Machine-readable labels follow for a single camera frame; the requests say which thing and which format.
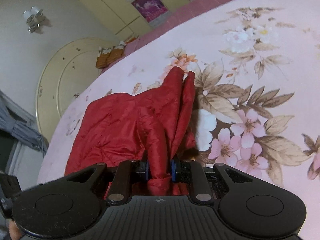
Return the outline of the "red puffer jacket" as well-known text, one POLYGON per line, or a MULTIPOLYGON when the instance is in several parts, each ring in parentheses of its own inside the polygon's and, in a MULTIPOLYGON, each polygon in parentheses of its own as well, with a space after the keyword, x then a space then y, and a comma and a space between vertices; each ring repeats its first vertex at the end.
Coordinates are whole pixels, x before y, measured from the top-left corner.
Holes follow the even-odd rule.
POLYGON ((172 68, 158 88, 138 95, 117 93, 90 103, 68 158, 65 174, 96 163, 118 166, 126 160, 147 160, 153 196, 188 194, 174 184, 170 161, 195 146, 189 128, 195 99, 195 74, 172 68))

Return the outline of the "grey curtain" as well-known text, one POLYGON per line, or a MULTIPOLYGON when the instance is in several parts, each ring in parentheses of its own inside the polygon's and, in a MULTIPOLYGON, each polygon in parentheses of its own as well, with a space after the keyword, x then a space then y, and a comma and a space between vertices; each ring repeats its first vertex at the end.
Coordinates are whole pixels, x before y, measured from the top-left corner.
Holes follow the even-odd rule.
POLYGON ((49 147, 47 139, 26 122, 15 119, 10 114, 4 99, 1 92, 1 130, 9 133, 29 148, 41 152, 44 157, 49 147))

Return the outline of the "orange striped folded cloth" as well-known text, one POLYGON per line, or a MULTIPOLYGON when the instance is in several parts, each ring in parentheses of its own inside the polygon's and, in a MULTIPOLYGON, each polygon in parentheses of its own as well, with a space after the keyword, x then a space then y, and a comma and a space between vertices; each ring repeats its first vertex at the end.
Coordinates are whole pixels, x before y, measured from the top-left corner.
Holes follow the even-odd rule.
POLYGON ((124 55, 124 50, 125 46, 123 44, 109 48, 99 47, 95 67, 98 69, 104 69, 108 67, 110 64, 117 61, 124 55))

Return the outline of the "cream round headboard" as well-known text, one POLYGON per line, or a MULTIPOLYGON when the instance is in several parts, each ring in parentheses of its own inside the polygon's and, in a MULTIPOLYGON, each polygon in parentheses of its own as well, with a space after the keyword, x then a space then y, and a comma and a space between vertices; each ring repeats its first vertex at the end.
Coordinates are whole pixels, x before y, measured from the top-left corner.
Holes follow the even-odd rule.
POLYGON ((100 75, 95 67, 98 50, 116 42, 89 37, 72 41, 49 60, 37 87, 36 118, 39 132, 48 140, 68 106, 100 75))

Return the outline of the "white floral bed sheet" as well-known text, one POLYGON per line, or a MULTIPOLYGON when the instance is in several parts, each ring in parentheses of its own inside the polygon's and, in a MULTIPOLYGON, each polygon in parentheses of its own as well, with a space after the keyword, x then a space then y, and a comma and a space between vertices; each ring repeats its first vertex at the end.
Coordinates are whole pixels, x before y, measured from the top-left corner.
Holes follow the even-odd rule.
POLYGON ((67 108, 38 181, 64 175, 85 110, 116 93, 195 73, 197 159, 225 161, 302 198, 303 239, 319 239, 319 0, 233 0, 131 43, 67 108))

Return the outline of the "lower left purple poster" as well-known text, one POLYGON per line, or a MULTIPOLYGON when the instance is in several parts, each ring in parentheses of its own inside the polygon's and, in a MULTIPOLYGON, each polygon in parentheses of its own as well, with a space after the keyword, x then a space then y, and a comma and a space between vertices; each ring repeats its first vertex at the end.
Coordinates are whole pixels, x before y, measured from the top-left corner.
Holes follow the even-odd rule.
POLYGON ((161 0, 134 0, 131 4, 139 11, 148 23, 168 11, 161 0))

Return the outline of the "pink checked bed cover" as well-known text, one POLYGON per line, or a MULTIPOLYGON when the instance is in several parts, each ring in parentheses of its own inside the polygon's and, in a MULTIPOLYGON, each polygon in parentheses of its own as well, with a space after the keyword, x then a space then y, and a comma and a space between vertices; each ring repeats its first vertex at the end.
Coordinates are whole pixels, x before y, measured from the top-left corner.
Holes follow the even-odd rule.
POLYGON ((131 41, 125 47, 121 58, 124 59, 176 26, 230 1, 232 0, 193 0, 189 2, 187 5, 178 8, 175 12, 170 14, 167 20, 159 27, 131 41))

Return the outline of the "wall lamp fixture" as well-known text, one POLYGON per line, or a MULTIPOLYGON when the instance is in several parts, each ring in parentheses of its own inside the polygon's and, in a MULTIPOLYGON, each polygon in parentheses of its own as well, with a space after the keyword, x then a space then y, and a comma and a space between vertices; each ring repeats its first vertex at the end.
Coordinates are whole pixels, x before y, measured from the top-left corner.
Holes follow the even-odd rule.
POLYGON ((25 10, 23 12, 23 18, 28 25, 29 33, 35 32, 41 26, 42 22, 46 20, 43 10, 36 6, 32 6, 30 10, 25 10))

